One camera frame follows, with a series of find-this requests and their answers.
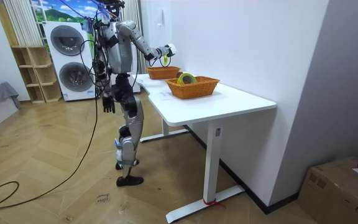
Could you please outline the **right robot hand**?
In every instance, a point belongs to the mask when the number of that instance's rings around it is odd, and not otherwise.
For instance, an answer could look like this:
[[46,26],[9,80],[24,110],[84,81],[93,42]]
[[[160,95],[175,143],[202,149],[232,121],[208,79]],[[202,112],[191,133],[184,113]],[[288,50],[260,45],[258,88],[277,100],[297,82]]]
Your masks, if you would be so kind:
[[163,46],[163,55],[167,57],[172,57],[176,54],[177,50],[173,44],[167,44]]

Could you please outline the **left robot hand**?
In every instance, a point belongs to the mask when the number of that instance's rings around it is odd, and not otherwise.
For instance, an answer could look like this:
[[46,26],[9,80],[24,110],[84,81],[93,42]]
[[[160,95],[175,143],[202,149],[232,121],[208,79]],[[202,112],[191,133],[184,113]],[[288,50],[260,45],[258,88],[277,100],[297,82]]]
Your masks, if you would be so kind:
[[115,113],[115,102],[112,96],[102,96],[103,112],[104,113]]

